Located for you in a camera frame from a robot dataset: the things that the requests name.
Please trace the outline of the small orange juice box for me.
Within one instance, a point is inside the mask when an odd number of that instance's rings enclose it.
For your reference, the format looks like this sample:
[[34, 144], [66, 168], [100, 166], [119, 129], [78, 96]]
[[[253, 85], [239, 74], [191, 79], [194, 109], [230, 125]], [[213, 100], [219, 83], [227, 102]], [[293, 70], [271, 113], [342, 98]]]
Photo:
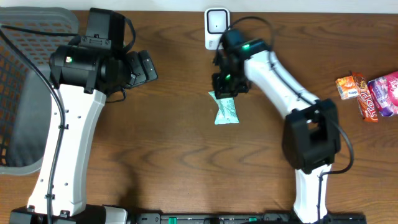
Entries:
[[358, 87], [352, 75], [338, 78], [335, 83], [342, 100], [356, 98], [359, 95]]

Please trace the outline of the teal snack wrapper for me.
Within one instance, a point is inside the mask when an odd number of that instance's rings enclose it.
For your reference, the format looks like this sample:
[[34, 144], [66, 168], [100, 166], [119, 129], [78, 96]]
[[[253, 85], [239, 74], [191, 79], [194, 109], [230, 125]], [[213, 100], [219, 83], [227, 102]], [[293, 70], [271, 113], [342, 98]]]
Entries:
[[220, 124], [239, 124], [234, 98], [216, 99], [215, 92], [208, 93], [218, 105], [218, 112], [215, 118], [215, 125]]

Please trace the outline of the red Top chocolate bar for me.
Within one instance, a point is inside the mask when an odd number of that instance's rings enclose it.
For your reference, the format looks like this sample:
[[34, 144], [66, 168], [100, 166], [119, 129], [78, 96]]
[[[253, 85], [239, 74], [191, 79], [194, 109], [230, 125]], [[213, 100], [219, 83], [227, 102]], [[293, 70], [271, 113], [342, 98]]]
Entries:
[[357, 101], [363, 120], [370, 123], [377, 123], [379, 120], [365, 78], [358, 72], [352, 72], [351, 75], [358, 89]]

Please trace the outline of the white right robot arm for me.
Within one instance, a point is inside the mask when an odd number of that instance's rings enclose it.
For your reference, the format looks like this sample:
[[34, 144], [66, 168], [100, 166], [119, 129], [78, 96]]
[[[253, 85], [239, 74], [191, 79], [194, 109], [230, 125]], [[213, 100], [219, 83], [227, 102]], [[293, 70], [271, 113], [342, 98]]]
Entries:
[[306, 90], [262, 39], [246, 40], [230, 29], [220, 44], [215, 56], [220, 72], [212, 76], [215, 98], [247, 93], [251, 83], [268, 97], [284, 119], [282, 150], [295, 171], [294, 212], [302, 223], [323, 220], [326, 180], [341, 149], [336, 105]]

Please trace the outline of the red purple snack packet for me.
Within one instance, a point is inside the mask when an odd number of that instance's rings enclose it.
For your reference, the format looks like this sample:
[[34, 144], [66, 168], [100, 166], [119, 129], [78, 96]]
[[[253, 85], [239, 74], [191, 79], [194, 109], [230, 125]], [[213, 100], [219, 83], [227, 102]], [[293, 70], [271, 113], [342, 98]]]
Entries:
[[369, 81], [368, 88], [382, 116], [397, 115], [397, 72]]

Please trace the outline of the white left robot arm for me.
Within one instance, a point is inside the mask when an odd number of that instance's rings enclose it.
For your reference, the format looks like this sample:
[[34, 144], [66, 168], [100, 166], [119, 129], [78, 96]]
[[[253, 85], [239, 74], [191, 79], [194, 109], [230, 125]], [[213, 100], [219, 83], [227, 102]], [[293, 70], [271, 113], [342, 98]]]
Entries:
[[101, 110], [109, 95], [157, 79], [150, 54], [62, 45], [50, 57], [54, 96], [39, 178], [11, 223], [132, 223], [124, 208], [90, 205], [86, 173]]

